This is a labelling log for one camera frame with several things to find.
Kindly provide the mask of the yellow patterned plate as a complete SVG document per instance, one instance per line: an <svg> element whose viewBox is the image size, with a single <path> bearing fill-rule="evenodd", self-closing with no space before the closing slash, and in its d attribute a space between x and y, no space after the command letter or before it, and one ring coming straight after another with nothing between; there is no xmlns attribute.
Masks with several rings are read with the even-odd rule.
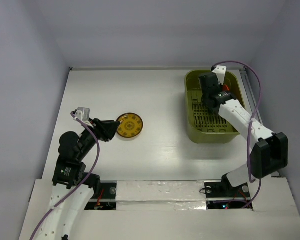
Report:
<svg viewBox="0 0 300 240"><path fill-rule="evenodd" d="M136 113L124 113L117 118L117 121L120 122L120 125L116 133L125 139L137 137L144 128L142 118Z"/></svg>

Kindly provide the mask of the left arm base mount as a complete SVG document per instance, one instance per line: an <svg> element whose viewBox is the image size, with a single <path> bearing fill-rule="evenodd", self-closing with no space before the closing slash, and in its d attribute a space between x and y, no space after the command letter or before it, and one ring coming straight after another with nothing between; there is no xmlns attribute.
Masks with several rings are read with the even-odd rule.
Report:
<svg viewBox="0 0 300 240"><path fill-rule="evenodd" d="M112 211L117 209L117 182L102 181L99 193L87 203L85 210Z"/></svg>

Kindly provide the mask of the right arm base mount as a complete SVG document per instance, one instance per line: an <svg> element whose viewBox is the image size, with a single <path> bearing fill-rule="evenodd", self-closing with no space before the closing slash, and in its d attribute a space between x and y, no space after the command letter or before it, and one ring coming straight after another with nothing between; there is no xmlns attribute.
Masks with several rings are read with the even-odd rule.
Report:
<svg viewBox="0 0 300 240"><path fill-rule="evenodd" d="M252 209L248 203L251 200L250 189L247 183L232 187L221 181L208 181L199 190L205 195L208 210Z"/></svg>

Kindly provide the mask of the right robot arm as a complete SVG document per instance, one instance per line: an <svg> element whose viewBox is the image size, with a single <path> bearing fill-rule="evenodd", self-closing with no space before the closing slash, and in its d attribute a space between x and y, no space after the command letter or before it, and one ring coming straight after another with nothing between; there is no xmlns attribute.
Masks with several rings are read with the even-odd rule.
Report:
<svg viewBox="0 0 300 240"><path fill-rule="evenodd" d="M222 176L220 190L232 196L239 187L271 175L288 165L288 137L262 125L241 105L236 96L223 90L215 72L198 78L201 101L211 113L229 122L247 143L247 162Z"/></svg>

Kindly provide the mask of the orange plate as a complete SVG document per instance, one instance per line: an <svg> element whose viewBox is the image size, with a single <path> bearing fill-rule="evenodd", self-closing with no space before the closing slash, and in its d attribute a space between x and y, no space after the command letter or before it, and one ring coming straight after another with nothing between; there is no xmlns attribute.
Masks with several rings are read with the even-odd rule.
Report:
<svg viewBox="0 0 300 240"><path fill-rule="evenodd" d="M231 89L230 89L230 87L229 87L228 85L223 84L223 85L222 85L222 91L223 91L223 92L230 92Z"/></svg>

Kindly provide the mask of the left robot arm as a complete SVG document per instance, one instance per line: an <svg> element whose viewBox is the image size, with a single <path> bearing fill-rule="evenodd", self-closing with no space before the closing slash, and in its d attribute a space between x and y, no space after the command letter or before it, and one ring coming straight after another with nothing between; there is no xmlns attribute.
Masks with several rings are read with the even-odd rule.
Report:
<svg viewBox="0 0 300 240"><path fill-rule="evenodd" d="M33 230L32 240L69 240L89 200L103 193L100 176L91 170L86 172L83 160L100 142L111 141L121 123L97 118L74 120L84 131L68 131L59 139L48 210Z"/></svg>

